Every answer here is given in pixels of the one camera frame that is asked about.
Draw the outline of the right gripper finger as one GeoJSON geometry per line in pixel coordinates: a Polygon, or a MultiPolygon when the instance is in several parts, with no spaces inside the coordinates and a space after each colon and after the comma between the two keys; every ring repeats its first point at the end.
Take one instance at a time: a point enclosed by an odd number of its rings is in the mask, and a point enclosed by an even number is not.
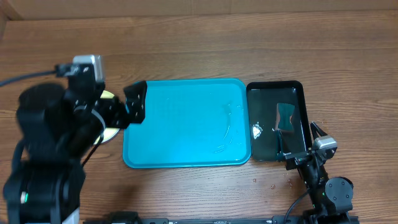
{"type": "Polygon", "coordinates": [[[284,141],[283,134],[279,129],[276,131],[276,138],[277,138],[277,154],[284,155],[288,147],[284,141]]]}
{"type": "Polygon", "coordinates": [[[315,122],[310,123],[310,130],[314,140],[316,140],[316,138],[324,137],[327,135],[327,133],[324,132],[315,122]]]}

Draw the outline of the green sponge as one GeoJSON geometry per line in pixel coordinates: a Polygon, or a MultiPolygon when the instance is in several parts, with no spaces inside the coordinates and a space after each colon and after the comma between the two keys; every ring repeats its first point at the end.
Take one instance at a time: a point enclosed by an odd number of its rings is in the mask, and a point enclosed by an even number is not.
{"type": "Polygon", "coordinates": [[[288,103],[278,103],[276,108],[275,128],[282,132],[293,132],[292,117],[295,106],[288,103]]]}

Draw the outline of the yellow-green plate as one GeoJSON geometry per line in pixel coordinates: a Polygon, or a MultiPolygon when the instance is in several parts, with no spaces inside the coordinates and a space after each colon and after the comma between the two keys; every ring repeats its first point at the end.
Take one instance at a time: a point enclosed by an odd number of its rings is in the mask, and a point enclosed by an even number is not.
{"type": "MultiPolygon", "coordinates": [[[[113,98],[114,94],[104,90],[102,95],[101,95],[101,99],[110,99],[113,98]]],[[[103,139],[101,141],[102,144],[109,142],[110,140],[112,140],[113,137],[115,137],[119,132],[118,128],[106,128],[103,132],[103,139]]]]}

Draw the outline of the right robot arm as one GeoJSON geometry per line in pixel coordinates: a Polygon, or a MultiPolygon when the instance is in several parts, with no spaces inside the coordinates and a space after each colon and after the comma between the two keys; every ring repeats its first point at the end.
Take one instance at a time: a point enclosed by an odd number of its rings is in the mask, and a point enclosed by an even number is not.
{"type": "Polygon", "coordinates": [[[285,162],[287,170],[298,170],[304,181],[306,191],[287,210],[284,223],[358,223],[358,217],[350,217],[353,209],[353,183],[346,177],[329,178],[325,163],[337,150],[335,139],[324,132],[316,123],[310,124],[313,145],[299,153],[284,152],[287,145],[281,131],[276,131],[277,160],[285,162]],[[313,208],[306,210],[298,218],[291,218],[290,213],[304,197],[309,196],[313,208]]]}

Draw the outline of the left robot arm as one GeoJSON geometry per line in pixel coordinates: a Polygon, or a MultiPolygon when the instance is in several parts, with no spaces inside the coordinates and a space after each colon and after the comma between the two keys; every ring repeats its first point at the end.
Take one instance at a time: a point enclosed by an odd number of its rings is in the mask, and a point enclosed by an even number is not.
{"type": "Polygon", "coordinates": [[[67,87],[43,83],[20,95],[22,139],[3,188],[10,223],[70,221],[80,207],[83,167],[104,130],[143,122],[145,81],[126,86],[125,101],[102,98],[104,88],[94,75],[71,75],[67,87]]]}

